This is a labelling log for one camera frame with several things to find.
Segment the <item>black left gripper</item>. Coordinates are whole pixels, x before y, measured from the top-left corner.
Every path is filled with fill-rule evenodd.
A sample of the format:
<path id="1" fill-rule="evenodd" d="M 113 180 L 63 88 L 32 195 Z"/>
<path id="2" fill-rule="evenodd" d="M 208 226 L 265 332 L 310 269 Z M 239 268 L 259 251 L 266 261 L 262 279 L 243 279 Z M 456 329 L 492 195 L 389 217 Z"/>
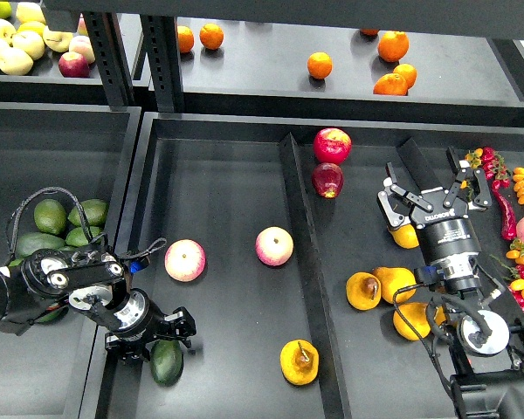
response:
<path id="1" fill-rule="evenodd" d="M 196 322 L 190 312 L 180 306 L 165 315 L 143 290 L 131 290 L 129 294 L 108 312 L 111 325 L 107 326 L 105 349 L 117 360 L 125 363 L 150 361 L 146 348 L 162 330 L 168 340 L 178 340 L 191 348 L 190 337 L 197 334 Z"/>

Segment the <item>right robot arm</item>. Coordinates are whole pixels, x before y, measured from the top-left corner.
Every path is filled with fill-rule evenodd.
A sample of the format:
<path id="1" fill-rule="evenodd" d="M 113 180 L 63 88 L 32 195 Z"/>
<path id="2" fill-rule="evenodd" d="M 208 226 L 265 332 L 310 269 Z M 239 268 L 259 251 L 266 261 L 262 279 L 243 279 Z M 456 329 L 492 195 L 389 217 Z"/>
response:
<path id="1" fill-rule="evenodd" d="M 485 271 L 477 263 L 481 247 L 468 212 L 492 203 L 485 175 L 448 148 L 454 179 L 445 187 L 416 142 L 407 140 L 397 152 L 418 191 L 402 188 L 388 164 L 377 201 L 392 230 L 405 225 L 416 230 L 424 266 L 414 274 L 417 285 L 432 292 L 425 318 L 433 338 L 426 350 L 440 372 L 437 345 L 448 347 L 455 373 L 440 380 L 455 414 L 524 418 L 524 326 L 491 310 L 505 291 L 498 279 L 488 294 L 480 290 Z"/>

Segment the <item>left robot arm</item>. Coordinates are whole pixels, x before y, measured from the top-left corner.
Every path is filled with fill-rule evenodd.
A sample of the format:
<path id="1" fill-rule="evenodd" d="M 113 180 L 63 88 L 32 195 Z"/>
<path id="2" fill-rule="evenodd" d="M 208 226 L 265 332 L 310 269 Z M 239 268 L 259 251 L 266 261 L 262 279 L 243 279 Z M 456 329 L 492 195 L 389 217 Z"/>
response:
<path id="1" fill-rule="evenodd" d="M 184 307 L 163 313 L 143 290 L 130 285 L 148 266 L 152 253 L 167 243 L 156 239 L 146 250 L 117 255 L 107 235 L 94 235 L 83 205 L 71 191 L 40 189 L 23 200 L 6 224 L 9 256 L 16 255 L 17 230 L 24 210 L 41 195 L 67 195 L 78 211 L 86 245 L 74 251 L 39 249 L 15 266 L 0 266 L 0 332 L 25 333 L 45 315 L 70 306 L 107 330 L 105 348 L 122 360 L 148 361 L 149 346 L 176 340 L 191 346 L 196 324 Z"/>

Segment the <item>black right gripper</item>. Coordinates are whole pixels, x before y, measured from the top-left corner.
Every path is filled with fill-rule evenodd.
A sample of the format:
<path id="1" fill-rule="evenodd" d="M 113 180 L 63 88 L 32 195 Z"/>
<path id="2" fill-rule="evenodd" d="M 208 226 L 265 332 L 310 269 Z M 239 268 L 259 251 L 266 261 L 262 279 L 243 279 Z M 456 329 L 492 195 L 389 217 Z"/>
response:
<path id="1" fill-rule="evenodd" d="M 470 271 L 470 260 L 481 252 L 481 247 L 468 209 L 486 210 L 491 206 L 491 193 L 482 168 L 472 168 L 468 161 L 460 160 L 453 147 L 446 149 L 446 155 L 455 175 L 449 189 L 426 189 L 418 196 L 397 184 L 394 167 L 387 162 L 387 177 L 377 202 L 391 229 L 400 229 L 411 220 L 427 266 L 442 271 Z M 459 196 L 464 181 L 472 191 L 466 200 Z M 390 198 L 410 208 L 410 216 L 397 212 Z"/>

